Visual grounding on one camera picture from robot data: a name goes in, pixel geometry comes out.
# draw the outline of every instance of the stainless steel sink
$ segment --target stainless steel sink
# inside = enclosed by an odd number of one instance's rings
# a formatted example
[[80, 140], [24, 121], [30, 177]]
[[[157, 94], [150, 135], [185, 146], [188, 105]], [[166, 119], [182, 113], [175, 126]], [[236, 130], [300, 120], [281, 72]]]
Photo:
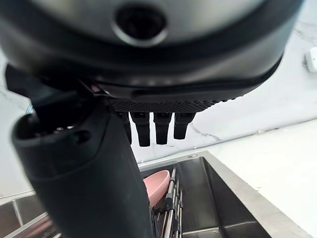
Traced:
[[[208, 152], [139, 165], [143, 177], [174, 167], [183, 191], [184, 238], [311, 238]], [[48, 225], [45, 214], [37, 217], [43, 211], [35, 196], [0, 206], [0, 238], [21, 225], [7, 237], [36, 237], [27, 229]], [[46, 229], [37, 237], [60, 237], [53, 224]]]
[[183, 189], [184, 238], [269, 238], [204, 157], [143, 171], [148, 176], [176, 167]]

